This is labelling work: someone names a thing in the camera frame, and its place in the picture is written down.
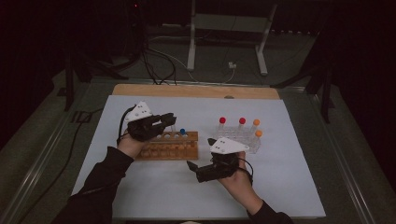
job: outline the wooden block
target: wooden block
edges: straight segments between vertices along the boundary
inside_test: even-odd
[[[135,158],[137,161],[198,160],[198,132],[164,132],[151,140]]]

